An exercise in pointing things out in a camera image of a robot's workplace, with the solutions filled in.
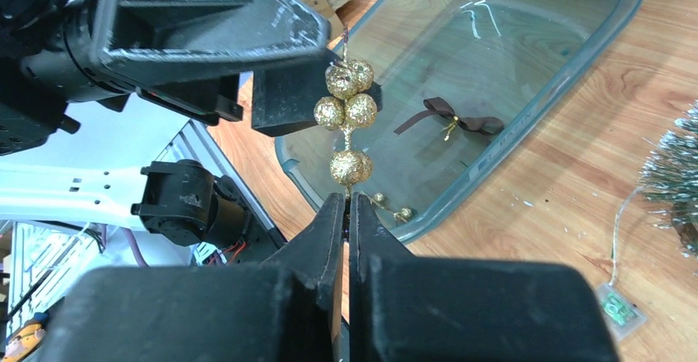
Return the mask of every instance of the gold glitter ball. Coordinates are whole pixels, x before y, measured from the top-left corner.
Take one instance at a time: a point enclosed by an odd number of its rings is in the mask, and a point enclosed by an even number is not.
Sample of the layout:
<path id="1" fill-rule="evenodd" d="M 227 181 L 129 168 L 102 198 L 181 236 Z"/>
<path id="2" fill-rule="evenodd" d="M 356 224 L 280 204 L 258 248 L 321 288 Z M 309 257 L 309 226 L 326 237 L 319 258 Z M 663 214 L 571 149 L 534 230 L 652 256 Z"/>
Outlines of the gold glitter ball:
<path id="1" fill-rule="evenodd" d="M 325 82 L 329 93 L 342 100 L 348 100 L 359 92 L 354 73 L 348 68 L 331 66 L 325 76 Z"/>
<path id="2" fill-rule="evenodd" d="M 378 107 L 372 97 L 360 93 L 347 100 L 344 111 L 347 124 L 355 128 L 367 128 L 375 121 Z"/>
<path id="3" fill-rule="evenodd" d="M 365 60 L 352 59 L 347 66 L 354 74 L 359 92 L 367 91 L 373 85 L 374 73 L 372 66 Z"/>
<path id="4" fill-rule="evenodd" d="M 400 209 L 400 216 L 406 220 L 410 219 L 410 217 L 412 217 L 412 214 L 414 213 L 412 212 L 411 208 L 403 207 Z"/>
<path id="5" fill-rule="evenodd" d="M 344 123 L 344 103 L 336 97 L 323 97 L 315 105 L 314 115 L 318 125 L 337 130 Z"/>
<path id="6" fill-rule="evenodd" d="M 360 151 L 339 151 L 332 155 L 330 173 L 337 183 L 345 187 L 366 181 L 373 172 L 373 162 Z"/>

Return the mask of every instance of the brown bow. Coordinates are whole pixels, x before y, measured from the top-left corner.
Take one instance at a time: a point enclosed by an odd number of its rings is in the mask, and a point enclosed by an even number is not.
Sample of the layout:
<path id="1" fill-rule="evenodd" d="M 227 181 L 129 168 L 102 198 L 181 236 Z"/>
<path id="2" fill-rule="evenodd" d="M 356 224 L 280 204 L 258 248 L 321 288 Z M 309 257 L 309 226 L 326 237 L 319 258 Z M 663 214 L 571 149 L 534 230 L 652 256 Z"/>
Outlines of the brown bow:
<path id="1" fill-rule="evenodd" d="M 504 130 L 504 123 L 499 118 L 460 118 L 458 115 L 456 115 L 453 107 L 451 107 L 451 104 L 440 97 L 424 100 L 424 106 L 426 107 L 426 111 L 414 114 L 411 118 L 405 121 L 405 123 L 395 129 L 395 134 L 402 134 L 411 128 L 415 123 L 431 115 L 439 115 L 441 118 L 451 120 L 449 126 L 444 128 L 444 130 L 447 130 L 446 138 L 444 140 L 449 139 L 451 132 L 456 127 L 468 132 L 476 132 L 486 136 L 491 136 Z"/>

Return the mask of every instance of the plastic container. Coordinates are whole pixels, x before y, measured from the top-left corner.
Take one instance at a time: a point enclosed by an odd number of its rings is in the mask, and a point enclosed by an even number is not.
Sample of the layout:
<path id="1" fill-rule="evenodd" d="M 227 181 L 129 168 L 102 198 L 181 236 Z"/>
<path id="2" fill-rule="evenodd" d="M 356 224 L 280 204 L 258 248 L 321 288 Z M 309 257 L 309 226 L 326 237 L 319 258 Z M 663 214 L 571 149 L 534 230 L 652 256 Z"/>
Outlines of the plastic container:
<path id="1" fill-rule="evenodd" d="M 379 0 L 351 31 L 349 55 L 365 59 L 382 86 L 384 109 L 353 135 L 374 161 L 355 190 L 413 209 L 403 224 L 378 210 L 403 242 L 433 229 L 482 183 L 579 80 L 634 16 L 641 0 Z M 395 128 L 444 98 L 460 117 L 497 117 L 493 137 L 429 117 Z M 320 127 L 276 141 L 286 174 L 315 208 L 342 192 L 328 171 L 341 135 Z"/>

